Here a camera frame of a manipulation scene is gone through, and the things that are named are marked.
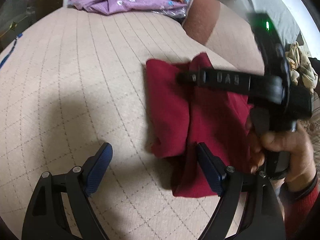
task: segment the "metal screw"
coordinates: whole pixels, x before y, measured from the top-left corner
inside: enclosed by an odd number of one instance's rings
[[[81,171],[81,167],[80,167],[80,166],[76,166],[76,167],[74,167],[74,168],[72,169],[72,171],[73,171],[74,173],[78,173],[78,172]]]
[[[45,171],[44,173],[42,173],[42,177],[43,178],[47,178],[47,177],[49,177],[49,175],[50,175],[50,173],[48,172],[48,171]]]
[[[259,171],[259,175],[263,178],[265,178],[267,175],[264,171]]]
[[[230,172],[230,173],[233,173],[233,172],[236,171],[236,169],[233,166],[228,166],[227,167],[227,171]]]

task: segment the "wristband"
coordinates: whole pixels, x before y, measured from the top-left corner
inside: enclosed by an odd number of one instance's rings
[[[306,197],[315,188],[317,182],[318,182],[318,177],[316,174],[313,180],[310,182],[310,184],[307,187],[297,192],[291,192],[288,189],[287,183],[282,184],[280,188],[280,194],[279,194],[281,202],[293,204],[296,201]]]

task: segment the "pillow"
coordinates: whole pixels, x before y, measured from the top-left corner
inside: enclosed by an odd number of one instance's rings
[[[183,29],[239,71],[264,73],[250,25],[219,1],[193,0]]]
[[[284,46],[295,43],[297,40],[300,29],[282,0],[226,0],[223,2],[244,19],[246,14],[252,11],[268,13]]]

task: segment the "black handle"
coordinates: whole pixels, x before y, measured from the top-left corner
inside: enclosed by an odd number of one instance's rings
[[[269,111],[265,108],[254,107],[250,111],[250,118],[254,125],[258,136],[271,130],[280,131],[295,131],[297,121],[287,119],[285,116],[270,116]],[[282,179],[286,176],[290,164],[290,152],[272,152],[264,150],[265,163],[262,169],[268,174],[270,179]]]

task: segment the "blue cord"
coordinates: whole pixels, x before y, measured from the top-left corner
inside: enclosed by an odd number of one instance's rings
[[[18,34],[16,36],[16,38],[14,39],[14,43],[13,43],[13,46],[12,48],[10,49],[9,53],[3,58],[3,60],[0,62],[0,69],[2,68],[2,66],[4,65],[4,63],[7,61],[7,59],[9,58],[9,56],[12,54],[12,52],[14,51],[14,48],[16,47],[16,44],[17,44],[17,40],[19,38],[22,37],[22,33]]]

